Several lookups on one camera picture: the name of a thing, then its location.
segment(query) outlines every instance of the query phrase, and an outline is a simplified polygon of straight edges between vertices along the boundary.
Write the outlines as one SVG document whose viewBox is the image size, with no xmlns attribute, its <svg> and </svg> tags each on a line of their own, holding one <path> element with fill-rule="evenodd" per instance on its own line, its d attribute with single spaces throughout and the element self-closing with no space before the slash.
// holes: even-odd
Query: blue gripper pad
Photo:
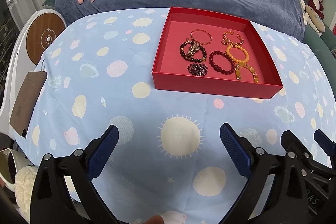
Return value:
<svg viewBox="0 0 336 224">
<path fill-rule="evenodd" d="M 98 147 L 88 160 L 87 176 L 90 180 L 99 177 L 118 140 L 118 128 L 110 126 L 104 133 L 103 140 L 100 141 Z"/>
<path fill-rule="evenodd" d="M 236 166 L 239 174 L 247 179 L 250 178 L 252 160 L 243 147 L 238 142 L 237 134 L 231 131 L 231 128 L 228 128 L 226 124 L 223 124 L 220 127 L 220 139 L 224 144 L 227 152 L 229 153 L 234 165 Z"/>
<path fill-rule="evenodd" d="M 336 153 L 336 144 L 332 142 L 321 129 L 315 131 L 314 140 L 328 156 L 332 156 Z"/>
</svg>

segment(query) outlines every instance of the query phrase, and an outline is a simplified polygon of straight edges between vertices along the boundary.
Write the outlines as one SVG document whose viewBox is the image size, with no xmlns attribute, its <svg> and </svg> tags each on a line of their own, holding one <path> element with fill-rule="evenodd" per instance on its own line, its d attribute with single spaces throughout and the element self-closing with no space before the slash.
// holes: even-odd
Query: green sofa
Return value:
<svg viewBox="0 0 336 224">
<path fill-rule="evenodd" d="M 319 60 L 336 97 L 336 60 L 331 53 L 332 50 L 336 50 L 336 36 L 327 25 L 325 25 L 325 32 L 321 37 L 310 26 L 306 25 L 303 43 L 309 46 Z"/>
</svg>

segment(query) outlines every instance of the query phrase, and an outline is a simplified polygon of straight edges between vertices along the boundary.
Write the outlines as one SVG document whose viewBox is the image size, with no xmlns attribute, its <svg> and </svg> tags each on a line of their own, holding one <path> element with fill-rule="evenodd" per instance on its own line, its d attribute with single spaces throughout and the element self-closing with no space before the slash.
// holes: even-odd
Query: wooden round panel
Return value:
<svg viewBox="0 0 336 224">
<path fill-rule="evenodd" d="M 34 20 L 28 30 L 26 48 L 35 65 L 40 62 L 42 53 L 64 30 L 63 20 L 54 13 L 42 14 Z"/>
</svg>

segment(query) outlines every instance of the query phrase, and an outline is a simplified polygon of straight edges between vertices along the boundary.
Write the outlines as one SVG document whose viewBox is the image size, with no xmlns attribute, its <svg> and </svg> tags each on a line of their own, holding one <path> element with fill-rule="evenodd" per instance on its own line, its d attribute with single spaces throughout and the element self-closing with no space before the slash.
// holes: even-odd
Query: brown pouch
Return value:
<svg viewBox="0 0 336 224">
<path fill-rule="evenodd" d="M 22 137 L 26 138 L 37 98 L 46 79 L 46 71 L 28 72 L 16 97 L 9 124 Z"/>
</svg>

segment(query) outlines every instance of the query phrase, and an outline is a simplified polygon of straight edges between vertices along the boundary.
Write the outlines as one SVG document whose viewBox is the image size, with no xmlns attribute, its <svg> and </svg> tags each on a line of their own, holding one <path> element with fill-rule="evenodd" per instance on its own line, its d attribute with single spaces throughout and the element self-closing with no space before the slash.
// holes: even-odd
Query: red box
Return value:
<svg viewBox="0 0 336 224">
<path fill-rule="evenodd" d="M 208 67 L 206 76 L 191 75 L 188 72 L 188 66 L 191 62 L 180 55 L 181 44 L 190 37 L 191 31 L 195 29 L 205 30 L 212 36 L 211 44 L 203 45 L 207 52 L 207 61 L 203 63 Z M 237 34 L 243 38 L 242 46 L 249 53 L 248 64 L 258 73 L 258 83 L 253 82 L 252 73 L 245 68 L 240 69 L 242 81 L 238 81 L 234 73 L 231 75 L 221 74 L 210 66 L 208 60 L 210 53 L 212 51 L 225 52 L 226 50 L 226 46 L 221 43 L 225 31 L 235 32 L 234 35 L 227 35 L 234 42 L 236 40 L 239 42 L 236 38 Z M 199 37 L 195 37 L 196 40 L 202 42 L 210 40 L 202 32 L 197 32 L 197 35 Z M 230 53 L 235 58 L 245 59 L 244 53 L 239 49 L 233 48 Z M 194 57 L 202 58 L 201 51 L 197 52 Z M 231 69 L 229 61 L 223 56 L 215 55 L 213 60 L 223 69 Z M 172 7 L 169 10 L 157 48 L 152 76 L 155 88 L 159 90 L 236 97 L 270 99 L 283 87 L 277 68 L 250 21 L 207 10 L 178 7 Z"/>
</svg>

